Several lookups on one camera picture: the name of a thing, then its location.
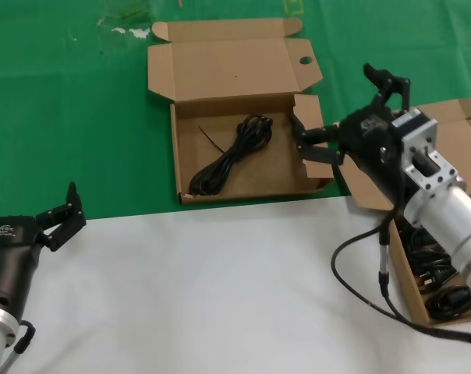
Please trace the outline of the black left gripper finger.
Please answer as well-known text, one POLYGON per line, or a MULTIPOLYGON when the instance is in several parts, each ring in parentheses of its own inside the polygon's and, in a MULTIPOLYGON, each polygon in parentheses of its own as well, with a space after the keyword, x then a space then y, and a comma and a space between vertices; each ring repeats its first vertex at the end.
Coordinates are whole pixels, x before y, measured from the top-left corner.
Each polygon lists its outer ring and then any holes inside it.
POLYGON ((36 221, 41 228, 36 243, 52 252, 75 236, 87 224, 76 183, 69 183, 64 204, 38 214, 36 221))

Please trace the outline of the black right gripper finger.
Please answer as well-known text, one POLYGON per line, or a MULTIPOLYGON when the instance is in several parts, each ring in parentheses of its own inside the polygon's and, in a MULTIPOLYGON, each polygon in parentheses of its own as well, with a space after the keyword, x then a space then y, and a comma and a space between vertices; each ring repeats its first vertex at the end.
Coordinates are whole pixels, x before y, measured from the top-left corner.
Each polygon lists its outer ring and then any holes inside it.
POLYGON ((296 148, 304 161, 339 166, 343 164, 345 154, 340 150, 328 147, 329 143, 338 142, 338 126, 329 125, 313 129, 305 129, 298 117, 291 113, 289 120, 292 125, 292 136, 296 148))
POLYGON ((408 111, 410 106, 410 80, 394 76, 387 69, 375 69, 371 64, 363 66, 364 76, 378 89, 371 101, 375 108, 383 108, 392 94, 398 94, 402 99, 402 111, 408 111))

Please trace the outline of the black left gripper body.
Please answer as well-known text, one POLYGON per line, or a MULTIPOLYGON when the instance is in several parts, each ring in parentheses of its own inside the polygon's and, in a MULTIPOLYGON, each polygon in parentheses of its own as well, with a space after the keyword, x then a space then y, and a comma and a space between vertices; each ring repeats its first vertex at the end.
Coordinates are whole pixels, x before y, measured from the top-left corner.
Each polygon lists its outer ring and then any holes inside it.
POLYGON ((23 312, 37 269, 43 230, 34 217, 0 217, 0 309, 16 319, 23 312))

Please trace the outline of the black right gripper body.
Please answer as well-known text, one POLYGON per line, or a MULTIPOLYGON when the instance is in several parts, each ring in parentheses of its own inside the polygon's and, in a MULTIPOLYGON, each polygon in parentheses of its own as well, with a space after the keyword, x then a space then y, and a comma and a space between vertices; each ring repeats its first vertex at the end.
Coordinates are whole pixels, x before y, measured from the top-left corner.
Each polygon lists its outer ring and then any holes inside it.
POLYGON ((358 206, 391 209, 407 203, 408 186, 401 169, 401 143, 391 123, 388 107, 367 105, 343 118, 338 125, 338 145, 345 153, 340 172, 358 206))

